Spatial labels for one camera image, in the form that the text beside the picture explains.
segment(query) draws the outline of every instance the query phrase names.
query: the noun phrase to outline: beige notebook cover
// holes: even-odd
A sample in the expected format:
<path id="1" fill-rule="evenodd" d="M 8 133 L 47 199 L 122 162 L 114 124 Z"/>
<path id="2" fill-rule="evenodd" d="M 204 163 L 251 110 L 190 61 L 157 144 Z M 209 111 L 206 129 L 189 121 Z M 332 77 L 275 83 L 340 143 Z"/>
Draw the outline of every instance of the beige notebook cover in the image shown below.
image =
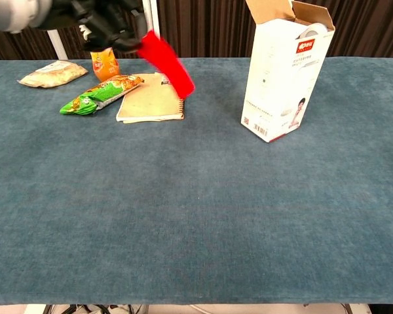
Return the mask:
<path id="1" fill-rule="evenodd" d="M 183 100 L 178 97 L 172 85 L 162 84 L 164 75 L 136 75 L 141 77 L 144 83 L 124 96 L 117 121 L 135 123 L 183 120 Z"/>

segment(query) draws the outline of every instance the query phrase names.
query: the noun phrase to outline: green snack bag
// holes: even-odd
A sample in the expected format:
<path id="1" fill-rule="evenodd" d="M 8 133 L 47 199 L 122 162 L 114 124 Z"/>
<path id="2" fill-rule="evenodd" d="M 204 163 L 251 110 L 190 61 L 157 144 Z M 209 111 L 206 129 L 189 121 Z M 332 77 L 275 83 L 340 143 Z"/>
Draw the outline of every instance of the green snack bag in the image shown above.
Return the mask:
<path id="1" fill-rule="evenodd" d="M 135 75 L 115 75 L 85 91 L 60 109 L 61 114 L 91 114 L 114 102 L 144 82 Z"/>

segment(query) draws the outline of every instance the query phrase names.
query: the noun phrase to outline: barcode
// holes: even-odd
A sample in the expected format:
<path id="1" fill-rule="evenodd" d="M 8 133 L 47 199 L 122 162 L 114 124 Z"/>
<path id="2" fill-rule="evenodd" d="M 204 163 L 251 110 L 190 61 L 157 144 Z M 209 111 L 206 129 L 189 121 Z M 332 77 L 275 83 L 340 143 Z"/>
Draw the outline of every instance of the barcode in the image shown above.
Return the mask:
<path id="1" fill-rule="evenodd" d="M 265 135 L 265 129 L 261 128 L 260 126 L 258 126 L 257 124 L 255 124 L 255 130 L 258 131 L 260 134 Z"/>

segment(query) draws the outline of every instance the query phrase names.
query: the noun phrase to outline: box flap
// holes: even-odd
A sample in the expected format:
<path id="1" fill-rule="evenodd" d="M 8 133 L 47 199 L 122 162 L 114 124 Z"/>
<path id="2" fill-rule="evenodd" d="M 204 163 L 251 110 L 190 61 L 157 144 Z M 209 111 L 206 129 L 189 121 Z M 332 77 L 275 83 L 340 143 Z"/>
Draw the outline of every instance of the box flap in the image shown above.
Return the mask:
<path id="1" fill-rule="evenodd" d="M 262 24 L 276 18 L 295 18 L 288 0 L 246 0 L 246 3 L 256 24 Z"/>
<path id="2" fill-rule="evenodd" d="M 335 30 L 329 11 L 325 7 L 293 1 L 293 10 L 297 19 L 309 23 L 322 23 L 328 29 Z"/>

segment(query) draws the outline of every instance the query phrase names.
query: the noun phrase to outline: product box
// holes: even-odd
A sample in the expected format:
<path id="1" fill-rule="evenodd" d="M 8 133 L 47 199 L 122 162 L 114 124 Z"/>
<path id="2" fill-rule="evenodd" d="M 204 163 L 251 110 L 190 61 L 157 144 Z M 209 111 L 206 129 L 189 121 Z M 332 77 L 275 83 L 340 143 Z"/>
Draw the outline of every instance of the product box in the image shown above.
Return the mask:
<path id="1" fill-rule="evenodd" d="M 271 142 L 300 126 L 335 26 L 317 5 L 246 2 L 256 31 L 242 124 Z"/>

